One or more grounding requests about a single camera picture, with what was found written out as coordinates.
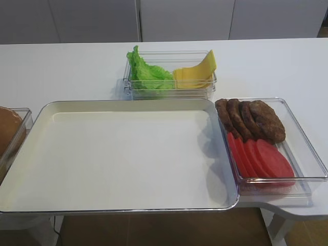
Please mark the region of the yellow cheese slices stack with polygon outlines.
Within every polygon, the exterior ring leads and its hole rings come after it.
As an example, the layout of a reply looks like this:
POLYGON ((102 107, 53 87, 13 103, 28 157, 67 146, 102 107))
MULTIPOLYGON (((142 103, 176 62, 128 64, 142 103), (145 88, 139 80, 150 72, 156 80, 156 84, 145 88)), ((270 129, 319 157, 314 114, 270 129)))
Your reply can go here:
POLYGON ((210 50, 198 65, 173 71, 176 88, 199 89, 207 87, 213 81, 213 73, 216 68, 213 50, 210 50))

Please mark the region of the large silver metal tray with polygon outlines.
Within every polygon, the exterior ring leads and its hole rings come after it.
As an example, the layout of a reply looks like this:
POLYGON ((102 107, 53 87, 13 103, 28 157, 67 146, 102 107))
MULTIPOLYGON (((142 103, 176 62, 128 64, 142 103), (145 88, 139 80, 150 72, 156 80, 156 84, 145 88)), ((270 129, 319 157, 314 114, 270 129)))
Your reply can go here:
POLYGON ((1 212, 228 210, 226 146, 209 100, 52 102, 1 184, 1 212))

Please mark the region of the leftmost red tomato slice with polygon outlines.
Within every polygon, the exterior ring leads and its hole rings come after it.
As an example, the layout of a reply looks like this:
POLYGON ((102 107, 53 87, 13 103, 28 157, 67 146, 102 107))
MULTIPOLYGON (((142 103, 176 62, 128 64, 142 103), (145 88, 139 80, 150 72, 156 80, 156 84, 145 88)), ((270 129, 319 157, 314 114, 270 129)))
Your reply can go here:
POLYGON ((235 138, 232 132, 229 132, 227 137, 228 137, 229 147, 231 149, 232 155, 238 167, 240 176, 242 178, 249 178, 249 174, 247 172, 246 167, 244 166, 241 157, 239 156, 239 152, 237 148, 237 143, 240 140, 240 138, 235 138))

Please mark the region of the red tomato slice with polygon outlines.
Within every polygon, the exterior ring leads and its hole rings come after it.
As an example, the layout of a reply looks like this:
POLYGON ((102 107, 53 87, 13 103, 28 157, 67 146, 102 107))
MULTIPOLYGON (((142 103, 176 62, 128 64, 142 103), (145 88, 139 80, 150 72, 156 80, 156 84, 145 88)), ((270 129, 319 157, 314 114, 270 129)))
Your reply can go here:
POLYGON ((229 132, 227 137, 228 137, 229 147, 231 149, 232 155, 238 167, 240 176, 242 178, 249 178, 249 174, 247 172, 246 167, 244 166, 241 157, 239 156, 239 152, 237 148, 237 143, 240 140, 240 138, 235 138, 232 132, 229 132))
POLYGON ((270 143, 259 139, 255 143, 255 154, 269 178, 292 178, 294 171, 287 159, 270 143))
POLYGON ((258 175, 253 168, 249 158, 247 157, 246 151, 244 149, 243 142, 240 138, 234 139, 234 144, 236 146, 238 155, 239 155, 239 163, 242 167, 242 177, 243 178, 257 178, 258 175))
POLYGON ((259 152, 256 141, 249 139, 244 143, 244 149, 257 176, 260 178, 271 178, 272 172, 269 168, 268 158, 259 152))

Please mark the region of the brown meat patty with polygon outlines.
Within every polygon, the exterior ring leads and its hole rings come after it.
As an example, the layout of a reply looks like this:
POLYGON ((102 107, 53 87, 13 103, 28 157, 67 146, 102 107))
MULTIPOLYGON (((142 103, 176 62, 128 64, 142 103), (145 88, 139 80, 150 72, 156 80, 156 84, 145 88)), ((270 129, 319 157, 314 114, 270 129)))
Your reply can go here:
POLYGON ((227 111, 227 102, 228 102, 228 100, 224 99, 224 98, 215 101, 215 108, 218 112, 218 116, 219 116, 220 121, 223 124, 225 130, 228 133, 232 133, 235 139, 241 138, 241 135, 235 129, 235 127, 233 126, 233 123, 230 119, 230 115, 227 111))
POLYGON ((286 138, 285 128, 274 109, 261 100, 249 104, 250 113, 256 125, 265 136, 274 143, 283 142, 286 138))
POLYGON ((254 140, 254 135, 246 127, 239 112, 239 103, 239 100, 236 98, 229 99, 227 102, 227 111, 229 113, 232 124, 234 128, 238 131, 238 133, 241 135, 243 142, 246 142, 249 139, 254 140))
POLYGON ((239 112, 241 114, 241 117, 243 119, 245 126, 253 134, 253 137, 255 140, 263 139, 263 140, 267 141, 268 143, 272 144, 273 142, 265 136, 265 134, 260 129, 260 127, 255 123, 255 120, 253 119, 253 116, 250 111, 249 104, 250 104, 250 101, 242 101, 239 103, 239 106, 238 106, 239 112))

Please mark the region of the green lettuce leaf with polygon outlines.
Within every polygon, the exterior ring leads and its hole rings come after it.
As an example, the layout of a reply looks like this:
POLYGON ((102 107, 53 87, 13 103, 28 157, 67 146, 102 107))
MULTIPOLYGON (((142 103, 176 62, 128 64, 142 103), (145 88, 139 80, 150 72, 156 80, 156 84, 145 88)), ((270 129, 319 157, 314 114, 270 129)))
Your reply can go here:
POLYGON ((164 68, 147 64, 139 55, 138 45, 127 53, 131 66, 132 88, 136 90, 170 90, 175 88, 172 74, 164 68))

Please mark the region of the leftmost brown meat patty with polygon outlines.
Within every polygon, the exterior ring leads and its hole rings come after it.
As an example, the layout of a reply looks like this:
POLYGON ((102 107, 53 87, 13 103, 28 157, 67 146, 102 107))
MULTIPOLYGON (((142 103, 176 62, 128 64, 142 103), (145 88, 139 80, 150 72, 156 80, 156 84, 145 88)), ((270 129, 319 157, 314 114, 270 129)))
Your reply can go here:
POLYGON ((230 115, 227 111, 227 102, 228 102, 228 100, 224 99, 224 98, 215 101, 215 108, 218 112, 218 116, 219 116, 220 121, 223 124, 225 130, 228 133, 232 133, 235 139, 241 138, 241 135, 235 129, 235 127, 233 126, 233 123, 230 119, 230 115))

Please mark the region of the clear patty and tomato container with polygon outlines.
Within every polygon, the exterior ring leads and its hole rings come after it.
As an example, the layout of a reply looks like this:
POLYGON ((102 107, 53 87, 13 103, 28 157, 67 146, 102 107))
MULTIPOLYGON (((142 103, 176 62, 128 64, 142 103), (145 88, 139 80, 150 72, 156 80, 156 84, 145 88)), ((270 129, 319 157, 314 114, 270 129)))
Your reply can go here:
POLYGON ((315 191, 327 182, 327 168, 310 143, 290 107, 281 98, 237 98, 239 102, 261 100, 274 109, 285 128, 286 138, 271 143, 287 159, 294 171, 292 178, 242 178, 228 142, 228 132, 217 113, 217 120, 237 190, 242 200, 271 202, 281 207, 309 207, 315 191))

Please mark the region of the front red tomato slice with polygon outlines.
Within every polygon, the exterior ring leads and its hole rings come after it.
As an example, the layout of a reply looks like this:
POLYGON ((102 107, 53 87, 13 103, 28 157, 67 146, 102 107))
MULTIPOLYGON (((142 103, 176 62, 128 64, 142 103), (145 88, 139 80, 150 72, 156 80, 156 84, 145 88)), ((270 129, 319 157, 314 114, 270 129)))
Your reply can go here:
POLYGON ((269 178, 292 178, 294 171, 287 159, 270 143, 259 139, 255 143, 255 154, 269 178))

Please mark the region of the clear lettuce and cheese container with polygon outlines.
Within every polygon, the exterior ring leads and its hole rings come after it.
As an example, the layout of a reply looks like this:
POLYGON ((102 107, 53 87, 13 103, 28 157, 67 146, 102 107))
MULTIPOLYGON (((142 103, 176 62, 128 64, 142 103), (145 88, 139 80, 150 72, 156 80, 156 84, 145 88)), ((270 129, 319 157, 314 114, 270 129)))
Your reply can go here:
MULTIPOLYGON (((198 65, 209 51, 140 51, 139 55, 149 65, 156 65, 169 71, 179 68, 193 67, 198 65)), ((217 78, 213 73, 213 81, 199 89, 178 89, 173 78, 175 88, 170 90, 136 90, 132 88, 131 66, 127 59, 123 83, 124 91, 132 100, 142 99, 180 99, 180 98, 203 98, 211 99, 215 91, 217 78)))

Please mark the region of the front brown meat patty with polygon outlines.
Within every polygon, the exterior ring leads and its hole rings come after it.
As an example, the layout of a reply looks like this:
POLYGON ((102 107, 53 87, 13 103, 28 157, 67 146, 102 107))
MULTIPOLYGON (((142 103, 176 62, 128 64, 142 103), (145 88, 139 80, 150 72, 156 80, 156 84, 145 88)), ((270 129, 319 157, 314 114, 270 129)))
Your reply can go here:
POLYGON ((286 138, 285 128, 274 109, 261 100, 249 104, 250 113, 256 125, 265 136, 274 143, 283 142, 286 138))

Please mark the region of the white table leg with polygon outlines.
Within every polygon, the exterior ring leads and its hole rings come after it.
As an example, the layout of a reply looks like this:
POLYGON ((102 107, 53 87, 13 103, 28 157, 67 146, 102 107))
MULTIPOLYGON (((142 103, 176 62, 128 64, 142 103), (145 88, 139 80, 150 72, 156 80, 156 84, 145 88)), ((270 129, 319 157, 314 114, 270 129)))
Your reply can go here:
POLYGON ((260 209, 271 244, 287 246, 285 236, 293 228, 295 221, 286 219, 266 209, 260 209))

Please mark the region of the brown burger bun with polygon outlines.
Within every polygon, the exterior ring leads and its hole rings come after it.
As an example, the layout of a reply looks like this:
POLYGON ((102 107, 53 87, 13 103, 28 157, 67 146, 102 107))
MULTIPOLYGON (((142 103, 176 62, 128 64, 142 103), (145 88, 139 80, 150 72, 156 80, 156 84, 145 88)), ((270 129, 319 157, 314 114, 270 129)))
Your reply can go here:
POLYGON ((22 118, 13 110, 1 107, 1 156, 22 125, 22 118))

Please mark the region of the clear bun container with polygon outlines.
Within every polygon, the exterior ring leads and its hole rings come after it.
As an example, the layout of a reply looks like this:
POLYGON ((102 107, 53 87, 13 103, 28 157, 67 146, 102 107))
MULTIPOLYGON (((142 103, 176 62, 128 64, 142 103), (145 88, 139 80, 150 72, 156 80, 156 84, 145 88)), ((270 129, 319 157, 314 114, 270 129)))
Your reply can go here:
POLYGON ((3 156, 1 156, 1 181, 4 180, 16 157, 16 154, 33 126, 32 112, 30 109, 12 108, 11 110, 16 112, 22 118, 23 122, 12 138, 7 150, 4 152, 3 156))

